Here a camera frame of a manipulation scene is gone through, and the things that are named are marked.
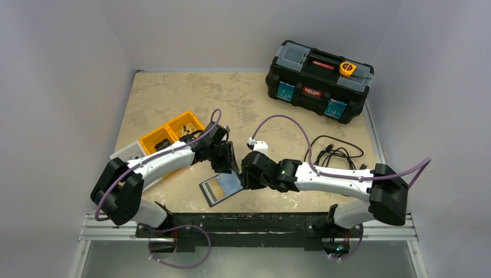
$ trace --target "gray floor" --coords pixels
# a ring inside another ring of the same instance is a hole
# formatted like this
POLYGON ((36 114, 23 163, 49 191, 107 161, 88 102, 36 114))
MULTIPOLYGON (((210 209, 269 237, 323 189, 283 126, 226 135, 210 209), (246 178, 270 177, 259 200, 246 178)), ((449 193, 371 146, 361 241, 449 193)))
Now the gray floor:
MULTIPOLYGON (((406 242, 363 242, 340 264, 323 252, 301 248, 214 248, 194 269, 169 268, 148 260, 148 242, 92 242, 82 277, 416 277, 406 242)), ((168 262, 186 265, 206 252, 172 254, 168 262)))

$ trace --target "marble-patterned surface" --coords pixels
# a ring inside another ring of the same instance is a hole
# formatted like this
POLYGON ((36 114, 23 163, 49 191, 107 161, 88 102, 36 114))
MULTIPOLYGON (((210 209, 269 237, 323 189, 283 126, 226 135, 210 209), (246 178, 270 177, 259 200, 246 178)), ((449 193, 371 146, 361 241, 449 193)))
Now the marble-patterned surface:
MULTIPOLYGON (((311 140, 327 134, 352 142, 365 151, 355 159, 373 167, 376 163, 363 115, 348 125, 318 116, 303 108, 293 107, 268 97, 264 72, 244 73, 167 73, 139 72, 136 74, 128 100, 115 151, 118 151, 168 120, 191 110, 206 125, 213 109, 222 110, 220 124, 231 128, 237 162, 249 152, 247 138, 267 116, 286 114, 305 128, 311 140)), ((307 150, 305 139, 292 122, 276 118, 268 121, 257 135, 269 146, 269 157, 275 161, 291 158, 303 159, 307 150)), ((332 143, 320 139, 314 155, 332 143)), ((357 151, 346 147, 353 155, 357 151)), ((330 167, 347 169, 345 160, 333 159, 330 167)), ((325 192, 280 193, 269 188, 242 191, 210 208, 198 184, 214 176, 209 162, 181 169, 144 193, 144 199, 165 203, 171 211, 183 212, 287 212, 327 211, 335 203, 351 200, 349 197, 325 192)))

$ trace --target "red label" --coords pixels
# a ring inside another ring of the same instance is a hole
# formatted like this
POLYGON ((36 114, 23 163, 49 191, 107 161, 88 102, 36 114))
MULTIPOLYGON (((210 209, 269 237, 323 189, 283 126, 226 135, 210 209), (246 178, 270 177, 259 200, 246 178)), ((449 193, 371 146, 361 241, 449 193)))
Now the red label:
POLYGON ((318 62, 316 60, 312 61, 312 64, 319 65, 321 67, 328 68, 330 70, 334 70, 334 66, 333 65, 324 64, 324 63, 318 62))
POLYGON ((318 90, 314 90, 314 89, 311 89, 311 88, 307 88, 307 87, 303 87, 302 88, 302 91, 306 94, 311 94, 312 96, 315 96, 315 97, 322 97, 322 92, 318 91, 318 90))

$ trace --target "yellow tray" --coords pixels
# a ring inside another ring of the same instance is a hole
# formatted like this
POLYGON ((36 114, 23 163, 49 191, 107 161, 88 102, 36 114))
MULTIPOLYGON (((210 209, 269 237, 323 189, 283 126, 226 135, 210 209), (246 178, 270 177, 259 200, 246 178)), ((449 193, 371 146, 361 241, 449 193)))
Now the yellow tray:
POLYGON ((192 133, 195 130, 204 130, 204 126, 193 112, 186 111, 138 140, 145 150, 146 155, 151 155, 157 152, 155 145, 164 139, 168 139, 172 144, 178 141, 181 136, 192 133))
POLYGON ((169 134, 173 136, 174 141, 193 131, 204 130, 203 124, 191 111, 186 111, 179 117, 170 120, 165 126, 169 134))

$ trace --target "white wall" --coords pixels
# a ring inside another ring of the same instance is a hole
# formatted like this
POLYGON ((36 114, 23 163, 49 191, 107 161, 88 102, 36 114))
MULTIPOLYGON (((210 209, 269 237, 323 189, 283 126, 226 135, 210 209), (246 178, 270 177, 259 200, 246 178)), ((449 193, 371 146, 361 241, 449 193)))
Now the white wall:
POLYGON ((368 62, 402 0, 101 0, 139 70, 266 70, 292 39, 368 62))
POLYGON ((66 277, 133 75, 97 0, 0 1, 2 277, 66 277))
POLYGON ((431 277, 489 277, 491 2, 404 1, 372 60, 389 163, 433 162, 410 206, 431 277))

